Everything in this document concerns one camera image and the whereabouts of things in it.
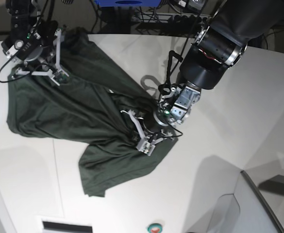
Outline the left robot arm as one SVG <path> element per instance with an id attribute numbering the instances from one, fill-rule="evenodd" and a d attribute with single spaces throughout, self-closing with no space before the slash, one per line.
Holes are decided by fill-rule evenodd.
<path id="1" fill-rule="evenodd" d="M 200 30 L 186 56 L 171 50 L 166 81 L 158 87 L 157 106 L 145 125 L 163 129 L 183 123 L 202 90 L 213 89 L 244 54 L 248 42 L 284 17 L 284 0 L 226 0 Z"/>

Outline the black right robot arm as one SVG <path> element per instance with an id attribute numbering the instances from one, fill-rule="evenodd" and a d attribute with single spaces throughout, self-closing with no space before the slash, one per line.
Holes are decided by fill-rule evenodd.
<path id="1" fill-rule="evenodd" d="M 47 0 L 40 7 L 37 0 L 7 0 L 11 16 L 11 30 L 2 41 L 3 53 L 12 60 L 32 62 L 53 45 L 58 28 L 52 20 L 54 0 Z"/>

